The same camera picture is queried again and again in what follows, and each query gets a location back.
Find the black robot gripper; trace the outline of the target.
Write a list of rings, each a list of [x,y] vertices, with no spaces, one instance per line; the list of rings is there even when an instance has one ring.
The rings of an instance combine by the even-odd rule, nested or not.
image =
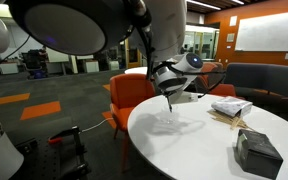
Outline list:
[[[167,95],[166,99],[169,101],[170,104],[197,102],[198,94],[186,91],[179,91],[172,95]]]

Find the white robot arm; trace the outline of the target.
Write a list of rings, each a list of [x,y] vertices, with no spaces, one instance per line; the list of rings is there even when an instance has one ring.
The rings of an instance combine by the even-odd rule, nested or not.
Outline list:
[[[134,37],[153,64],[176,55],[184,41],[186,0],[0,0],[17,25],[37,42],[86,56]],[[0,52],[9,32],[0,19]]]

